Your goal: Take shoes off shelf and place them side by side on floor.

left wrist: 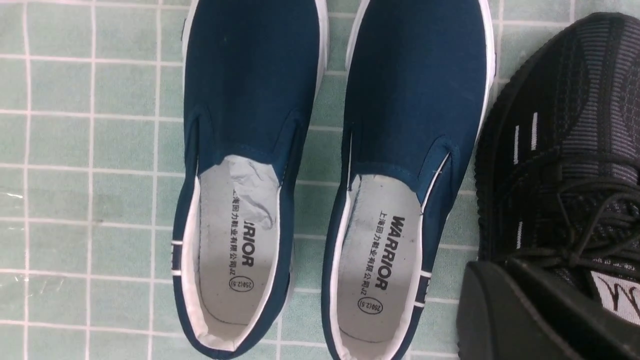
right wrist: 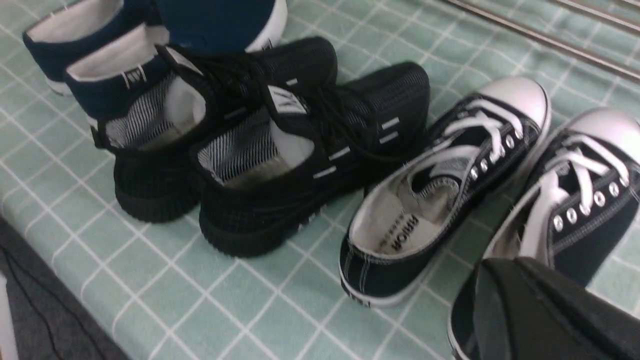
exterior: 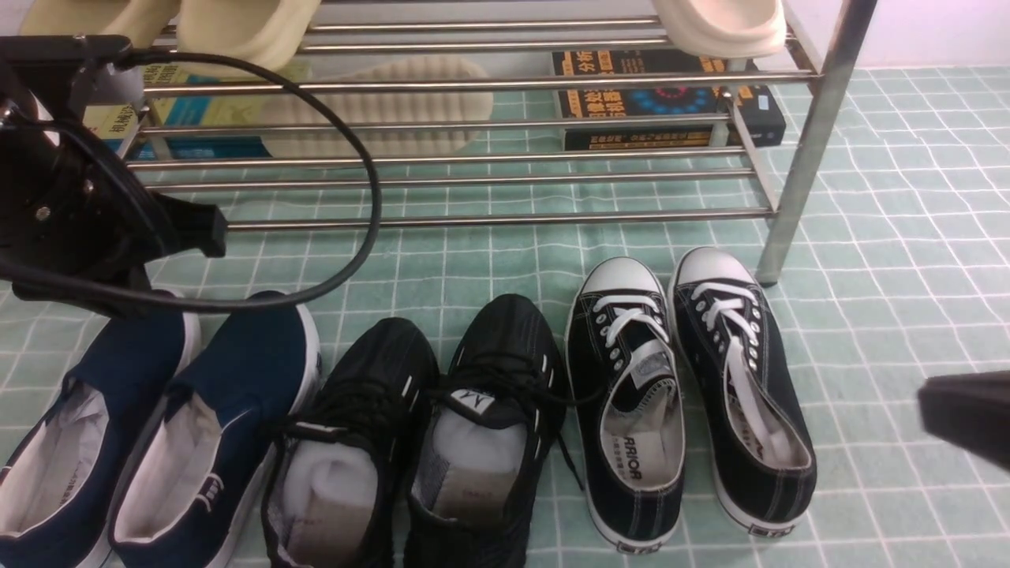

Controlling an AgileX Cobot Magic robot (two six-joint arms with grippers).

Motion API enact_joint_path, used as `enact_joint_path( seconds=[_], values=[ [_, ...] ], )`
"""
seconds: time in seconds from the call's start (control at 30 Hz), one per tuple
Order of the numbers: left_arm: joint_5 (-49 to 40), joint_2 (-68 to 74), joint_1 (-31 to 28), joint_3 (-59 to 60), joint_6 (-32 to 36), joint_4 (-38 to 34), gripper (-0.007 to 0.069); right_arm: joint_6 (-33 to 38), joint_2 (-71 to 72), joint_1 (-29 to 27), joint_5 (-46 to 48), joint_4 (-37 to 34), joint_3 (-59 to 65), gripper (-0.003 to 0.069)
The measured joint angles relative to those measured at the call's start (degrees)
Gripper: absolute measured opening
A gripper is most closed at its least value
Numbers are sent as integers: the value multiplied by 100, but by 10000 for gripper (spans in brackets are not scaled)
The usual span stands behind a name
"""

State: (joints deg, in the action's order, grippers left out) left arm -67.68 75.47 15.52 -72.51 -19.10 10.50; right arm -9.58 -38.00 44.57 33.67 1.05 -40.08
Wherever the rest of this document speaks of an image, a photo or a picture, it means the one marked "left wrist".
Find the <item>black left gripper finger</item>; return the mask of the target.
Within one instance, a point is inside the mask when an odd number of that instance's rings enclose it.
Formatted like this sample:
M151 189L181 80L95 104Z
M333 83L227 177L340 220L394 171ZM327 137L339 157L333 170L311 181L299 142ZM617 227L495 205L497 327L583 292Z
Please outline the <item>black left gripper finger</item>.
M471 261L455 319L461 360L637 360L639 282L583 272L583 288L523 260Z

